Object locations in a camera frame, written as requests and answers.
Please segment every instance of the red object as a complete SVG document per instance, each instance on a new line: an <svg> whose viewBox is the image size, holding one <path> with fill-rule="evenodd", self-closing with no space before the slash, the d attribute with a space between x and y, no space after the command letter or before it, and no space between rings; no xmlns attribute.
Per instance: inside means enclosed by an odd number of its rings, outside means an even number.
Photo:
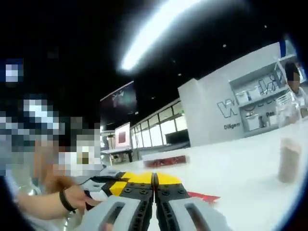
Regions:
<svg viewBox="0 0 308 231"><path fill-rule="evenodd" d="M162 167L162 166L170 166L177 164L186 164L186 156L175 156L166 159L156 159L156 160L145 160L144 165L146 167Z"/></svg>
<svg viewBox="0 0 308 231"><path fill-rule="evenodd" d="M125 143L126 141L126 132L122 131L119 133L119 143Z"/></svg>
<svg viewBox="0 0 308 231"><path fill-rule="evenodd" d="M209 203L214 203L217 199L219 199L219 196L209 196L209 195L204 195L196 192L187 192L189 196L191 197L199 197L202 200L209 202Z"/></svg>

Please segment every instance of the white table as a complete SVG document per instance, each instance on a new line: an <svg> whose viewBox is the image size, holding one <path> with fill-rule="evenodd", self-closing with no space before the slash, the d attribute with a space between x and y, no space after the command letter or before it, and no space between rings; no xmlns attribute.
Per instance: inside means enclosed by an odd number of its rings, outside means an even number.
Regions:
<svg viewBox="0 0 308 231"><path fill-rule="evenodd" d="M303 135L308 122L302 124ZM182 180L186 190L221 198L215 208L227 219L235 231L271 231L283 225L292 207L296 205L307 169L308 152L301 156L298 179L293 184L278 181L280 138L299 134L292 126L258 136L213 145L174 150L146 155L148 159L188 155L190 163L181 166L151 169ZM146 171L142 161L113 166L121 171ZM153 218L149 231L157 231Z"/></svg>
<svg viewBox="0 0 308 231"><path fill-rule="evenodd" d="M129 162L133 162L132 158L132 148L116 148L116 149L110 149L110 150L104 150L101 151L103 155L109 155L110 163L112 165L111 156L112 155L118 155L118 154L128 154Z"/></svg>

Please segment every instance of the brown cup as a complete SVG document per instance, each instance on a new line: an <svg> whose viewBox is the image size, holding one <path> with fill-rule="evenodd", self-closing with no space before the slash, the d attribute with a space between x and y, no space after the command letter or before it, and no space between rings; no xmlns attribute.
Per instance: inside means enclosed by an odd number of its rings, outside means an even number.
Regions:
<svg viewBox="0 0 308 231"><path fill-rule="evenodd" d="M283 183L292 183L295 181L301 154L301 146L290 138L284 138L281 141L280 165L278 179Z"/></svg>

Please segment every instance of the window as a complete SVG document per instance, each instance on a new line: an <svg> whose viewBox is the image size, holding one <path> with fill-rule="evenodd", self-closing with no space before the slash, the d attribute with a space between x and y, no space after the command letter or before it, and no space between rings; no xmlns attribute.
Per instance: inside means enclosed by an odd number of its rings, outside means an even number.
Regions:
<svg viewBox="0 0 308 231"><path fill-rule="evenodd" d="M173 112L175 115L183 112L183 107L182 107L181 102L176 103L172 107L173 107Z"/></svg>
<svg viewBox="0 0 308 231"><path fill-rule="evenodd" d="M182 131L182 130L187 129L186 119L185 119L184 115L176 118L175 119L175 123L177 125L177 130L178 131Z"/></svg>
<svg viewBox="0 0 308 231"><path fill-rule="evenodd" d="M115 140L115 136L113 135L108 135L107 136L107 140L108 140L108 145L109 145L109 149L114 149L116 146L116 140Z"/></svg>
<svg viewBox="0 0 308 231"><path fill-rule="evenodd" d="M154 115L152 118L149 119L149 125L150 127L158 124L158 115Z"/></svg>
<svg viewBox="0 0 308 231"><path fill-rule="evenodd" d="M166 135L172 132L176 132L174 120L172 119L172 120L162 123L161 128L162 128L162 133L163 133L163 142L164 144L167 144Z"/></svg>
<svg viewBox="0 0 308 231"><path fill-rule="evenodd" d="M163 121L163 120L166 120L170 117L172 117L172 109L171 107L170 108L167 108L166 110L162 111L161 113L159 113L159 119L160 119L160 122Z"/></svg>
<svg viewBox="0 0 308 231"><path fill-rule="evenodd" d="M101 149L102 150L108 150L113 149L115 147L114 138L111 137L114 136L114 133L111 132L102 132L101 133Z"/></svg>
<svg viewBox="0 0 308 231"><path fill-rule="evenodd" d="M143 147L151 147L151 138L150 138L150 131L148 127L148 121L141 123L141 133L143 139Z"/></svg>
<svg viewBox="0 0 308 231"><path fill-rule="evenodd" d="M136 134L136 143L138 148L143 148L142 136L141 136L141 129L140 125L135 127L135 134Z"/></svg>
<svg viewBox="0 0 308 231"><path fill-rule="evenodd" d="M133 128L132 130L130 130L130 133L131 133L131 144L132 144L133 148L137 148L137 140L136 140L135 129Z"/></svg>
<svg viewBox="0 0 308 231"><path fill-rule="evenodd" d="M160 127L158 124L150 128L150 133L152 138L152 146L163 145L162 135L160 133Z"/></svg>

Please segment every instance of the ceiling light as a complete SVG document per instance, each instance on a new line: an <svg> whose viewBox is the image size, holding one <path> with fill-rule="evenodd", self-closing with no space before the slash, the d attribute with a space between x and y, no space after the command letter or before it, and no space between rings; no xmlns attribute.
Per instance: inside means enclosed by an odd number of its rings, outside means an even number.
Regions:
<svg viewBox="0 0 308 231"><path fill-rule="evenodd" d="M201 1L203 0L169 0L159 7L158 12L154 14L140 34L137 35L131 48L124 56L121 69L131 70L162 33L169 28L176 17Z"/></svg>

